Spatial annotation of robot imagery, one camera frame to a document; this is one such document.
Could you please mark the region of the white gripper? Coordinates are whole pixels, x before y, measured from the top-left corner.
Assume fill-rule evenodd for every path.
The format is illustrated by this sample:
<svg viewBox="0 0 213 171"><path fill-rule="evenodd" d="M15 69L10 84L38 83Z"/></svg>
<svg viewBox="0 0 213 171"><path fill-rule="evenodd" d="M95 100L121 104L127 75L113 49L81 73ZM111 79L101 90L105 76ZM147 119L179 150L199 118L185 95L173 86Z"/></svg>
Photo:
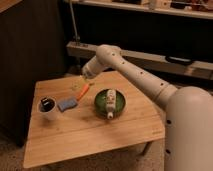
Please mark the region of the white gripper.
<svg viewBox="0 0 213 171"><path fill-rule="evenodd" d="M82 75L80 76L81 79L85 80L86 82L90 83L90 79L95 78L104 70L108 69L109 66L101 61L97 56L94 56L90 59L82 68Z"/></svg>

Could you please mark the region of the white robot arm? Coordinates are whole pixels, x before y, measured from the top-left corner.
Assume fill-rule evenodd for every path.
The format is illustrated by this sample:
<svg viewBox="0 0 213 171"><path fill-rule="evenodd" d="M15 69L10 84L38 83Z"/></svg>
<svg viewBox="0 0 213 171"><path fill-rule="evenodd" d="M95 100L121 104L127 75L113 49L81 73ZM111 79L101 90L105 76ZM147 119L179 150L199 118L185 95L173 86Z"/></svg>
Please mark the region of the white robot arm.
<svg viewBox="0 0 213 171"><path fill-rule="evenodd" d="M213 95L194 86L176 88L100 45L83 69L92 79L112 68L166 112L164 171L213 171Z"/></svg>

